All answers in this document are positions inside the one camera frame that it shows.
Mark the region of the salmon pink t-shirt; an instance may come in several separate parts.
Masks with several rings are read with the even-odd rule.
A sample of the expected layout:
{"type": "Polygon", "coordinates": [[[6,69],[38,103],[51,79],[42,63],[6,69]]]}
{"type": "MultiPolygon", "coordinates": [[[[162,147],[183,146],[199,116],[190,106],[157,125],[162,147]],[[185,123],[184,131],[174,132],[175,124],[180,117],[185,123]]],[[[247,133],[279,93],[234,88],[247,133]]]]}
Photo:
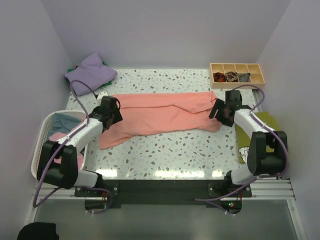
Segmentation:
{"type": "Polygon", "coordinates": [[[117,94],[122,121],[99,137],[101,150],[135,136],[149,136],[192,129],[217,132],[221,123],[209,114],[216,103],[214,92],[117,94]]]}

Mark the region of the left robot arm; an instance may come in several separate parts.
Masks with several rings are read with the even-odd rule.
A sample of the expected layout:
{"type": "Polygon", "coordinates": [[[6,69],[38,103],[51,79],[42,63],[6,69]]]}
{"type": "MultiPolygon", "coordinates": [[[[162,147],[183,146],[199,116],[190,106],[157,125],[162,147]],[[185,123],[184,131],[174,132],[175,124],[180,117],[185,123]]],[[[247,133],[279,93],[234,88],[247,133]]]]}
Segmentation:
{"type": "Polygon", "coordinates": [[[42,145],[36,173],[39,184],[67,190],[86,187],[92,196],[99,196],[104,190],[104,184],[99,181],[102,176],[79,169],[78,153],[113,124],[123,120],[120,109],[121,104],[116,97],[103,96],[100,105],[86,114],[83,122],[70,133],[56,141],[47,140],[42,145]]]}

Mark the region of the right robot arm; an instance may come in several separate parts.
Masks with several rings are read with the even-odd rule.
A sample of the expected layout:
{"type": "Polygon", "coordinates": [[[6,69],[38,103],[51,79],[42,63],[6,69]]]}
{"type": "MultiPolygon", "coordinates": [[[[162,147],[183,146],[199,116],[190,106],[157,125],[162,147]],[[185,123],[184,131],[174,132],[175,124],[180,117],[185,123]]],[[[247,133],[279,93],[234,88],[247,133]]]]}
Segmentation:
{"type": "Polygon", "coordinates": [[[223,179],[222,189],[227,196],[235,196],[241,186],[258,178],[281,176],[287,171],[287,134],[269,127],[257,117],[252,108],[243,105],[239,90],[228,90],[225,100],[217,99],[209,118],[228,127],[234,124],[240,126],[250,139],[246,163],[229,171],[223,179]]]}

